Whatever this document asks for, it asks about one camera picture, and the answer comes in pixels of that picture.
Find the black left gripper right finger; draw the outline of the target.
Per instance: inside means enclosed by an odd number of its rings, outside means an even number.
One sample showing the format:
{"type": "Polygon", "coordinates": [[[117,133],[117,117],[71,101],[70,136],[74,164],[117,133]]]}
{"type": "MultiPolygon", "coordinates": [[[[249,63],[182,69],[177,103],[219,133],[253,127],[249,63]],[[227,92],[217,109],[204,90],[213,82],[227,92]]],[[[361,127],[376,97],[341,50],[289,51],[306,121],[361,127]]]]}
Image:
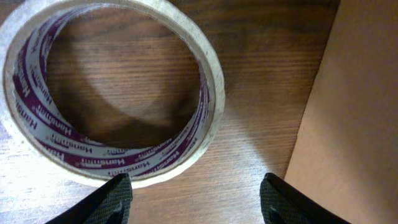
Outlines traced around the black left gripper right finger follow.
{"type": "Polygon", "coordinates": [[[348,224],[271,172],[265,174],[259,196],[266,224],[348,224]]]}

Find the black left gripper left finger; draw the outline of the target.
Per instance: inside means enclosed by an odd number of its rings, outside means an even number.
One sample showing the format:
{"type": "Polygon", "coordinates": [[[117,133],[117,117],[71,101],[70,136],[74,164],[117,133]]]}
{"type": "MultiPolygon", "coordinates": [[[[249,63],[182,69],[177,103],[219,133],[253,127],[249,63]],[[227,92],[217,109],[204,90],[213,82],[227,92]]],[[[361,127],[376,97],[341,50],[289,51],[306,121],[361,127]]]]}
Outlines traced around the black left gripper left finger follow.
{"type": "Polygon", "coordinates": [[[132,200],[129,175],[118,174],[49,223],[127,223],[132,200]]]}

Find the beige masking tape roll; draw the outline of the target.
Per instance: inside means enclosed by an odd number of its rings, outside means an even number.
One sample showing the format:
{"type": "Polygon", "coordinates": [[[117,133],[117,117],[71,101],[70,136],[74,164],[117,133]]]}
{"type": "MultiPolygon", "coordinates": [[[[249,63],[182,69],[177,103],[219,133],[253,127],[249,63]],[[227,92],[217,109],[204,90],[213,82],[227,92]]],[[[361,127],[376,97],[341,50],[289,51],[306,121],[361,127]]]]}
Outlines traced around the beige masking tape roll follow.
{"type": "Polygon", "coordinates": [[[214,139],[224,102],[224,76],[214,48],[168,1],[26,1],[1,25],[1,123],[17,146],[77,182],[100,186],[127,173],[137,189],[181,174],[214,139]],[[198,61],[196,111],[177,136],[157,146],[114,148],[84,137],[62,117],[46,86],[46,59],[54,38],[75,17],[106,7],[135,9],[157,19],[198,61]]]}

